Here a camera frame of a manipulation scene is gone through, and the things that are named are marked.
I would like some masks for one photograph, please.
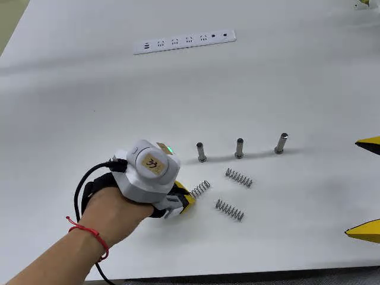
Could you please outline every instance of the red string bracelet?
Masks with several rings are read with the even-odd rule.
[[[106,259],[106,258],[108,257],[109,247],[108,247],[108,245],[106,244],[106,242],[104,241],[104,239],[102,239],[102,238],[99,236],[99,232],[98,232],[98,231],[96,231],[96,230],[94,230],[94,229],[89,229],[88,227],[84,227],[84,226],[82,226],[82,225],[80,225],[80,224],[77,224],[76,222],[72,221],[72,220],[70,219],[69,216],[66,216],[66,219],[67,219],[70,223],[72,223],[72,224],[74,225],[74,227],[71,227],[71,228],[69,229],[69,232],[71,232],[71,231],[74,230],[74,229],[86,230],[86,231],[92,233],[93,236],[98,240],[98,242],[100,242],[100,243],[103,245],[104,249],[106,250],[106,255],[105,255],[105,256],[101,256],[98,262],[100,262],[100,261],[102,261],[102,260],[104,260],[104,259]]]

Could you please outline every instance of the black cord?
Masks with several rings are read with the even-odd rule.
[[[118,165],[120,165],[120,162],[118,162],[118,161],[107,161],[107,162],[99,163],[98,165],[95,165],[89,171],[87,171],[85,173],[85,175],[82,177],[82,179],[80,180],[80,182],[79,182],[79,184],[75,190],[75,194],[74,194],[74,209],[75,209],[75,216],[77,218],[77,223],[79,223],[79,220],[81,219],[80,212],[79,212],[79,206],[78,206],[78,197],[79,197],[79,193],[80,193],[82,186],[83,186],[84,182],[86,181],[86,179],[91,175],[91,173],[93,173],[95,170],[97,170],[99,168],[115,167]],[[105,282],[107,282],[110,285],[116,285],[114,282],[112,282],[111,280],[109,280],[105,276],[105,274],[103,273],[102,269],[100,268],[100,265],[98,262],[95,263],[95,266],[96,266],[97,270],[99,271],[99,274],[103,277]]]

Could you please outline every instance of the metal pin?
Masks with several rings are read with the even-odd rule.
[[[235,157],[237,159],[242,159],[244,156],[244,154],[243,154],[243,143],[244,143],[244,140],[242,138],[237,139],[236,152],[235,152]]]
[[[288,138],[288,134],[287,133],[282,133],[281,136],[280,136],[280,139],[278,140],[278,144],[277,146],[274,148],[274,152],[276,154],[281,154],[284,152],[284,145],[286,143],[286,140]]]
[[[197,144],[197,149],[198,149],[198,160],[200,162],[205,162],[207,160],[207,157],[204,155],[203,143],[199,142]]]

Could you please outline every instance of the white tabletop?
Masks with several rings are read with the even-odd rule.
[[[140,138],[172,146],[185,186],[213,187],[114,247],[109,278],[379,265],[377,244],[344,234],[380,214],[380,157],[354,146],[378,135],[379,27],[346,0],[33,0],[0,58],[0,283],[67,232],[84,172]],[[132,55],[137,40],[218,29],[237,41]]]

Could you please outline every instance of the metal spring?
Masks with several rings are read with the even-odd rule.
[[[199,184],[197,187],[194,188],[193,191],[190,192],[190,195],[193,196],[193,198],[198,198],[204,191],[206,191],[208,188],[210,188],[211,184],[205,180],[201,184]]]
[[[232,218],[238,221],[242,221],[242,218],[244,217],[243,212],[241,212],[235,207],[232,207],[226,202],[223,202],[221,199],[218,199],[215,208],[221,210],[222,212],[226,213],[227,215],[231,216]]]
[[[237,171],[234,171],[231,168],[227,168],[226,176],[228,176],[229,178],[232,178],[233,180],[235,180],[235,181],[239,182],[240,184],[243,184],[247,187],[250,187],[250,185],[252,184],[251,178],[248,178],[247,176],[245,176],[245,175],[243,175]]]

